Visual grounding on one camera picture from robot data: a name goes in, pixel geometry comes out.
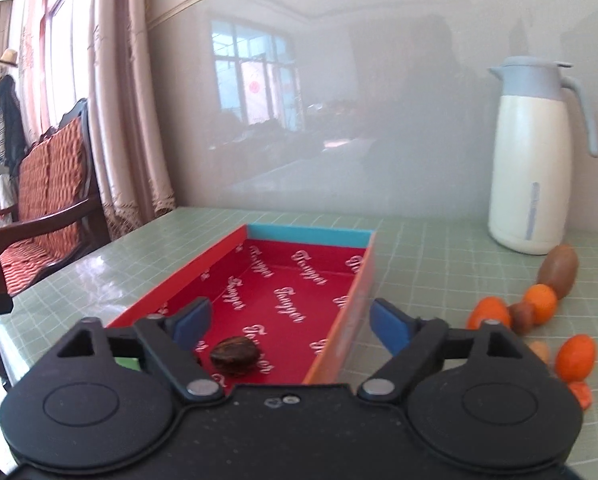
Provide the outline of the beige longan fruit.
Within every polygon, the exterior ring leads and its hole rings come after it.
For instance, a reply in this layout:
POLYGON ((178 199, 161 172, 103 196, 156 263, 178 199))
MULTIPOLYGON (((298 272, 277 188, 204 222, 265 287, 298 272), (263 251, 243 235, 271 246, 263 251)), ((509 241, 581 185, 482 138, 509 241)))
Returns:
POLYGON ((550 349, 545 341, 532 340, 528 343, 528 348, 546 365, 550 363, 550 349))

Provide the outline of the orange tangerine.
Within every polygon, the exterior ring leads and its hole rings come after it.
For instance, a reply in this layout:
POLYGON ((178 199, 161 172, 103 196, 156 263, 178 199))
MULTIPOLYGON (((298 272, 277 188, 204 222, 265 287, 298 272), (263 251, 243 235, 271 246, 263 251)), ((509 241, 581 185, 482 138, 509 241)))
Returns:
POLYGON ((530 286, 524 293, 523 300, 532 306, 534 325, 547 323, 555 315, 558 308, 556 292, 545 284, 530 286))
POLYGON ((506 327, 512 325, 512 317, 508 307, 500 297, 489 296, 482 298, 468 316, 466 327, 468 330, 477 330, 487 320, 499 322, 506 327))
POLYGON ((591 336, 577 334, 559 349, 555 372, 564 382, 583 382, 591 374, 597 356, 596 342, 591 336))

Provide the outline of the small brown cut fruit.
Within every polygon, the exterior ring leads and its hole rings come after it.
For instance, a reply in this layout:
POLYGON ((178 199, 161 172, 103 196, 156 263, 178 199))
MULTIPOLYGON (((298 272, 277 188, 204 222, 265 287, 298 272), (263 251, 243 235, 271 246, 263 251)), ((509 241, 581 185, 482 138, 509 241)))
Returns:
POLYGON ((534 307, 527 301, 519 301, 508 307, 510 328, 517 335, 525 335, 534 327, 534 307))

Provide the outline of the orange carrot piece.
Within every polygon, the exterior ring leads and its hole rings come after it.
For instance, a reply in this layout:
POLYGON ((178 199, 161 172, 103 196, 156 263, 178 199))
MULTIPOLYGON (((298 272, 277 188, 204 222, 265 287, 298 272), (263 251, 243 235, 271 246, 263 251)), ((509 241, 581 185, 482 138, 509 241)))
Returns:
POLYGON ((593 404, 593 393, 586 382, 569 382, 568 388, 578 400, 583 411, 588 410, 593 404))

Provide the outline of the dark mangosteen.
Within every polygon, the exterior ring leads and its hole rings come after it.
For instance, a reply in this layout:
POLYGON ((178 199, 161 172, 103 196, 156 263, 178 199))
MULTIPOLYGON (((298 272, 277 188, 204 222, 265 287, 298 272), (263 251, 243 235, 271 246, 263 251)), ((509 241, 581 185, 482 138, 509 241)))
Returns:
POLYGON ((210 361, 227 375, 248 373, 261 356, 258 346, 244 336, 233 336, 219 341, 210 352, 210 361))

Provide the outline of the brown kiwi fruit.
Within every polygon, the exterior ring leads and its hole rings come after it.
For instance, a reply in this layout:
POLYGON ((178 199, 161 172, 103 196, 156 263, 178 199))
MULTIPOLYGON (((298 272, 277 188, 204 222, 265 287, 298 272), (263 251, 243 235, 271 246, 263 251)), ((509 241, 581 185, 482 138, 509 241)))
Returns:
POLYGON ((568 296, 579 271, 579 257, 569 244, 553 248, 538 269, 536 282, 553 289, 558 299, 568 296))

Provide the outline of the colourful cardboard box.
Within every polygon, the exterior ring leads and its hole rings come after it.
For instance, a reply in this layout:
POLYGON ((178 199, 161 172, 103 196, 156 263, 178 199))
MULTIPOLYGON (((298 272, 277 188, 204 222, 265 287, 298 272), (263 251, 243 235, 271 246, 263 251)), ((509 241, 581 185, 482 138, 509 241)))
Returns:
POLYGON ((240 226, 164 278, 111 321, 174 318, 198 298, 203 322, 184 330, 189 352, 225 390, 238 384, 326 384, 341 370, 368 307, 375 234, 367 230, 240 226), (224 339, 258 347, 259 361, 232 374, 211 361, 224 339))

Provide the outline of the green grid tablecloth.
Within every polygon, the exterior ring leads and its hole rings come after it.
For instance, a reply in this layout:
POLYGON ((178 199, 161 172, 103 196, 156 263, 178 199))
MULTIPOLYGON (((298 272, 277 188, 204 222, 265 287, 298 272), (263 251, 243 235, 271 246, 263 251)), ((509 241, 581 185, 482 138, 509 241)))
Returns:
MULTIPOLYGON (((0 352, 10 379, 26 374, 80 318, 113 320, 162 278, 245 223, 373 230, 372 293, 410 314, 437 316, 454 326, 464 325, 483 297, 519 300, 541 263, 495 244, 481 222, 180 208, 17 296, 11 314, 0 316, 0 352)), ((552 349, 576 334, 596 341, 597 361, 588 380, 593 404, 569 462, 582 477, 598 479, 598 233, 571 231, 567 240, 580 260, 576 284, 532 338, 552 349)))

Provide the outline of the wooden sofa with red cushions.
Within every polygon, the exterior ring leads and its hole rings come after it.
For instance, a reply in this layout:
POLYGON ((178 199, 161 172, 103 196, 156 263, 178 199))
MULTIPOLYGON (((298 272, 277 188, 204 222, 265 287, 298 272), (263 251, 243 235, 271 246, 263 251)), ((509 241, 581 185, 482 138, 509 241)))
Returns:
POLYGON ((0 229, 0 293, 11 297, 110 242, 99 197, 88 103, 80 99, 19 166, 18 200, 0 229))

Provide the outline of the orange tangerine back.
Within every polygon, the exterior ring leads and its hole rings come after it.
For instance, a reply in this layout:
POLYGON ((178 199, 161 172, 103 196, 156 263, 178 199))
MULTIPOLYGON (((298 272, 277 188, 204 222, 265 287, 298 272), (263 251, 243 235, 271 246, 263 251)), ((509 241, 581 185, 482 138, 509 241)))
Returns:
POLYGON ((547 323, 555 315, 558 308, 556 292, 545 284, 530 286, 524 293, 523 300, 532 306, 534 325, 547 323))

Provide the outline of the hanging dark jacket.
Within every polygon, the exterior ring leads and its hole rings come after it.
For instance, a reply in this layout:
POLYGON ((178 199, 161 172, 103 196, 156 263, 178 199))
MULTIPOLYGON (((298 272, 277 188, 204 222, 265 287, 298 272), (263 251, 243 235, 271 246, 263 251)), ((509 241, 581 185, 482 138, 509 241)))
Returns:
POLYGON ((26 136, 23 131, 20 103, 14 78, 5 75, 0 78, 0 164, 11 177, 18 178, 20 166, 26 152, 26 136))

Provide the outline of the beige lace curtain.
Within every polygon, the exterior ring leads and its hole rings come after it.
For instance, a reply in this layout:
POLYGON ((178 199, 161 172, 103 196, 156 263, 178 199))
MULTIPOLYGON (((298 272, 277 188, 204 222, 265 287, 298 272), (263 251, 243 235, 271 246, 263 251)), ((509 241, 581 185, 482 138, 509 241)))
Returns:
POLYGON ((92 0, 90 143, 108 232, 119 238, 176 207, 154 105, 145 0, 92 0))

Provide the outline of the white thermos jug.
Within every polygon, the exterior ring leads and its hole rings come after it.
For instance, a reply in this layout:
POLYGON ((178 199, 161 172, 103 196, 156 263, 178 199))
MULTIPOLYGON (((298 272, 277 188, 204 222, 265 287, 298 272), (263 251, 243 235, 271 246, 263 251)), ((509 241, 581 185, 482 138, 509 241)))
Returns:
POLYGON ((511 56, 490 72, 502 83, 495 129, 488 228, 501 245, 545 255, 566 232, 573 146, 564 92, 579 103, 588 154, 598 157, 592 103, 582 84, 561 71, 571 65, 511 56))

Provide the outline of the straw hat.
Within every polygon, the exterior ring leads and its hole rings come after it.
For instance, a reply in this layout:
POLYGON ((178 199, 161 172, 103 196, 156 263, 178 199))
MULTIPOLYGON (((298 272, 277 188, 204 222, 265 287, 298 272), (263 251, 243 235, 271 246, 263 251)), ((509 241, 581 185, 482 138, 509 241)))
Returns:
POLYGON ((18 52, 14 49, 6 49, 0 56, 0 65, 12 68, 18 67, 18 52))

